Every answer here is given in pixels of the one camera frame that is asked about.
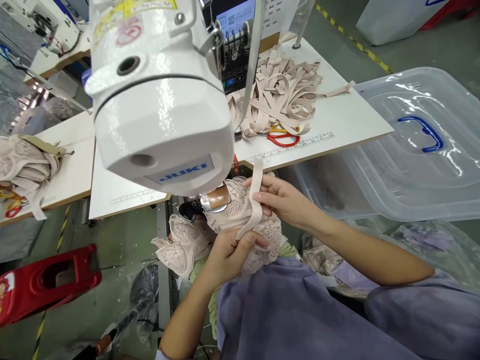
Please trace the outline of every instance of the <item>red stool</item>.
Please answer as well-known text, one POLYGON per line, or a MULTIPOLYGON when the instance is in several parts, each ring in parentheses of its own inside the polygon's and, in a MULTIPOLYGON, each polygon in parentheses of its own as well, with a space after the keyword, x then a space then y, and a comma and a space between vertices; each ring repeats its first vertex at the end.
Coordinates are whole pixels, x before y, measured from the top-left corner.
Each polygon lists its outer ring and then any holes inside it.
POLYGON ((420 30, 430 30, 436 27, 443 19, 453 13, 463 12, 463 19, 471 18, 480 7, 480 0, 450 0, 423 25, 420 30))
POLYGON ((96 251, 90 244, 0 276, 0 327, 59 307, 96 287, 102 280, 100 271, 91 271, 90 257, 96 251), (68 272, 71 282, 58 284, 59 276, 68 272))

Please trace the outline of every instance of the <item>hand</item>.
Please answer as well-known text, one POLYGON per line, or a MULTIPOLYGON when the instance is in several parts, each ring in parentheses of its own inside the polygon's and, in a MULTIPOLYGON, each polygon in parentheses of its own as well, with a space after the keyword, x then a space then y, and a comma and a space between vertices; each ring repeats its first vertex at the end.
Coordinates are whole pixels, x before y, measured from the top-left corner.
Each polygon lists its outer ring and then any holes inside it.
MULTIPOLYGON (((247 188, 251 183, 250 177, 242 186, 247 188)), ((274 176, 263 175, 260 192, 254 193, 252 197, 261 203, 266 216, 271 216, 274 212, 290 225, 303 230, 309 230, 311 224, 326 216, 292 184, 274 176)))
POLYGON ((248 231, 237 241, 235 238, 239 231, 240 227, 236 227, 217 235, 208 260, 198 275, 202 276, 211 291, 240 274, 255 243, 262 248, 269 246, 268 240, 254 231, 248 231))

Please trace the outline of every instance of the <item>ruler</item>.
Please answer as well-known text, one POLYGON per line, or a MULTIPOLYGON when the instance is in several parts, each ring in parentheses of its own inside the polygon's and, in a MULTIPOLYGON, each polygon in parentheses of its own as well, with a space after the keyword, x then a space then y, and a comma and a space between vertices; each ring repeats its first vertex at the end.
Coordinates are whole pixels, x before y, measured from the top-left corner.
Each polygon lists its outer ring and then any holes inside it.
POLYGON ((334 138, 334 137, 335 137, 335 135, 334 135, 333 132, 331 132, 331 131, 330 132, 324 132, 323 134, 316 135, 316 136, 310 137, 310 138, 305 139, 305 140, 301 140, 295 146, 292 146, 292 147, 281 147, 281 146, 279 146, 275 149, 262 152, 258 155, 255 155, 255 156, 248 157, 245 160, 248 163, 253 164, 255 162, 255 160, 259 160, 259 159, 263 160, 263 159, 267 159, 267 158, 272 158, 272 157, 277 156, 277 155, 282 155, 282 154, 289 153, 289 152, 292 152, 292 151, 295 151, 295 150, 298 150, 298 149, 301 149, 301 148, 306 148, 307 146, 310 146, 310 145, 313 145, 313 144, 316 144, 316 143, 319 143, 321 141, 325 141, 325 140, 328 140, 328 139, 331 139, 331 138, 334 138))
POLYGON ((144 195, 150 195, 152 193, 157 193, 157 192, 158 191, 155 191, 155 190, 152 190, 152 189, 149 189, 149 188, 144 188, 142 190, 129 193, 127 195, 122 195, 122 196, 116 197, 116 198, 114 198, 110 201, 110 204, 120 203, 122 201, 138 198, 138 197, 141 197, 141 196, 144 196, 144 195))

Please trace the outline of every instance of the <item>juki logo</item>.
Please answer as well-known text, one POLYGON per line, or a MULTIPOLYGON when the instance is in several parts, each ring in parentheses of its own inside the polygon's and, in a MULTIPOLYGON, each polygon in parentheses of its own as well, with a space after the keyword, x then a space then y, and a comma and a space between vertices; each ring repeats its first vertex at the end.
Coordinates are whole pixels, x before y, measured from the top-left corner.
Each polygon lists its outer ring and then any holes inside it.
POLYGON ((207 167, 206 163, 203 163, 201 165, 196 165, 194 167, 189 167, 189 168, 186 168, 185 170, 180 170, 179 172, 173 172, 170 175, 162 177, 159 181, 167 181, 167 180, 170 180, 170 179, 173 179, 173 178, 178 178, 182 175, 193 173, 193 172, 198 171, 200 169, 205 169, 206 167, 207 167))

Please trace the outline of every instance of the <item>white sewing machine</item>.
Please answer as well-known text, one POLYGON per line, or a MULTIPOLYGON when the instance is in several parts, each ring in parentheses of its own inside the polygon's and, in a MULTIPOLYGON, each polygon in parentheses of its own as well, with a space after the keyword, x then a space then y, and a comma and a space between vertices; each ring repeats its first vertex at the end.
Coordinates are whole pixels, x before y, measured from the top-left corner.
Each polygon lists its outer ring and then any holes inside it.
POLYGON ((249 47, 250 96, 265 0, 256 1, 253 21, 227 39, 219 21, 205 21, 209 6, 206 0, 90 3, 92 76, 85 90, 106 169, 179 196, 213 191, 228 175, 240 123, 231 123, 220 74, 226 51, 249 47))
POLYGON ((41 36, 52 53, 66 54, 79 40, 80 30, 54 0, 0 0, 0 4, 17 23, 41 36))

